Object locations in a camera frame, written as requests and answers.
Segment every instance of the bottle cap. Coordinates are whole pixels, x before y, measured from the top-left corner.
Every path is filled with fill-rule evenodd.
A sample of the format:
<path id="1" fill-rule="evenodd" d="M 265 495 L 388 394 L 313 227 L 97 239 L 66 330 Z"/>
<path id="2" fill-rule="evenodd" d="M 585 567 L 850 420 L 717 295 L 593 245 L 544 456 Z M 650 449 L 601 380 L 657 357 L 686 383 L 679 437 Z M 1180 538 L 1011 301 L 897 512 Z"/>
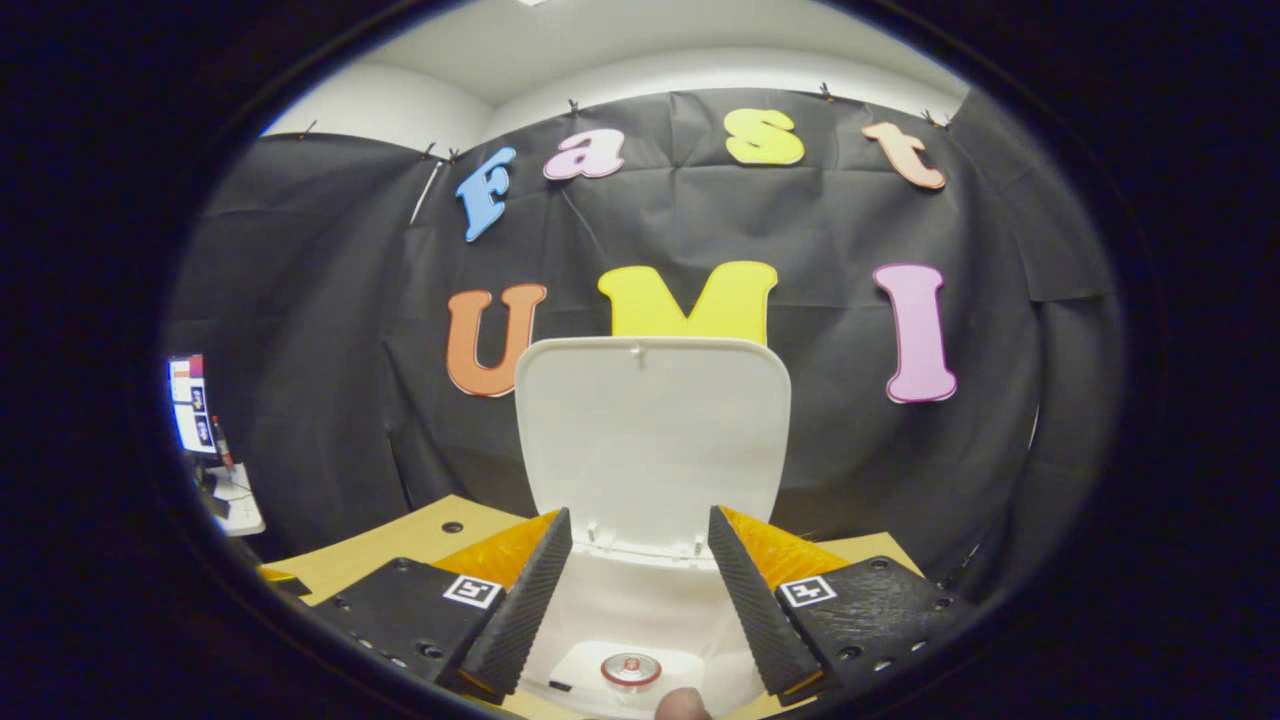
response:
<path id="1" fill-rule="evenodd" d="M 662 664 L 648 655 L 623 652 L 602 662 L 600 673 L 611 683 L 634 688 L 657 680 L 662 675 Z"/>

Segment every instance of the white plastic container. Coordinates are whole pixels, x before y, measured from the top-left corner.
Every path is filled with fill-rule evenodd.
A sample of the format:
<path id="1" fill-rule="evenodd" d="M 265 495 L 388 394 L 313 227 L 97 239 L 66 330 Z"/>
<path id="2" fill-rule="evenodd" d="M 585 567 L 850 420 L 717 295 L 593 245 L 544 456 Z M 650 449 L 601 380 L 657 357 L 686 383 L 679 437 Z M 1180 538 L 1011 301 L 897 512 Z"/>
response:
<path id="1" fill-rule="evenodd" d="M 773 512 L 791 416 L 777 355 L 724 338 L 547 340 L 520 359 L 516 411 L 538 511 L 573 518 L 520 689 L 628 720 L 653 717 L 680 687 L 713 716 L 759 697 L 705 534 L 712 505 Z M 602 664 L 620 653 L 660 673 L 611 682 Z"/>

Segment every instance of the black backdrop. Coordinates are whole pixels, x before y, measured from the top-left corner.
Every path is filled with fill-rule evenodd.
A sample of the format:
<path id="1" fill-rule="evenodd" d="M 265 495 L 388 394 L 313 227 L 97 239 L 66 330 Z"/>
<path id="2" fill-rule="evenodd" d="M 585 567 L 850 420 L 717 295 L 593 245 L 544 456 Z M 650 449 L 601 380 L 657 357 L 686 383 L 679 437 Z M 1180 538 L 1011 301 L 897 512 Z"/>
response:
<path id="1" fill-rule="evenodd" d="M 791 117 L 804 159 L 736 163 L 722 126 L 736 108 Z M 923 140 L 943 190 L 909 183 L 861 135 L 882 120 Z M 561 140 L 605 127 L 627 137 L 618 173 L 543 177 Z M 506 213 L 467 243 L 453 191 L 503 146 L 517 151 Z M 280 553 L 448 493 L 532 515 L 513 396 L 465 395 L 445 372 L 448 299 L 493 293 L 477 354 L 493 365 L 504 288 L 548 287 L 535 341 L 609 334 L 596 281 L 626 265 L 654 266 L 686 314 L 722 263 L 777 269 L 768 345 L 794 396 L 772 520 L 787 530 L 888 530 L 937 579 L 979 542 L 984 566 L 1016 570 L 1044 552 L 1093 482 L 1123 397 L 1116 287 L 1066 181 L 978 91 L 945 129 L 768 90 L 589 108 L 442 164 L 410 225 L 435 168 L 370 140 L 269 137 L 196 227 L 168 347 L 206 354 L 210 400 Z M 959 379 L 948 400 L 897 405 L 884 393 L 896 336 L 872 272 L 888 263 L 946 278 L 940 307 Z"/>

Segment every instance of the screw hole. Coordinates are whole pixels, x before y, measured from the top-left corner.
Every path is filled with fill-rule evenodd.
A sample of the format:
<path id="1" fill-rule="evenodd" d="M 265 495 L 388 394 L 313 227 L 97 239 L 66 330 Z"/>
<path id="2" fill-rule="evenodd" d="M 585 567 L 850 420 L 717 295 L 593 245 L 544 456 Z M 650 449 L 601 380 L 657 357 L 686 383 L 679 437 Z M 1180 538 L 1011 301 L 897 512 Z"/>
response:
<path id="1" fill-rule="evenodd" d="M 431 643 L 419 643 L 417 651 L 421 655 L 424 655 L 426 657 L 430 657 L 433 660 L 439 660 L 439 659 L 444 657 L 444 651 L 440 650 L 440 648 L 438 648 L 438 647 L 435 647 Z"/>

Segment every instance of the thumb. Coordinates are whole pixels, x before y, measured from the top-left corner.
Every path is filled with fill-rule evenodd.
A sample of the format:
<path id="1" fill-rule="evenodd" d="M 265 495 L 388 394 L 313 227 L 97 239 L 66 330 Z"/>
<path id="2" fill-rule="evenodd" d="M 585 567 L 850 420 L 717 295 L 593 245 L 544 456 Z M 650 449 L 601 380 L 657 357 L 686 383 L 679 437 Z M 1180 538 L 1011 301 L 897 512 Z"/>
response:
<path id="1" fill-rule="evenodd" d="M 680 688 L 667 693 L 658 703 L 653 717 L 654 720 L 712 720 L 707 706 L 703 705 L 703 696 L 694 688 Z"/>

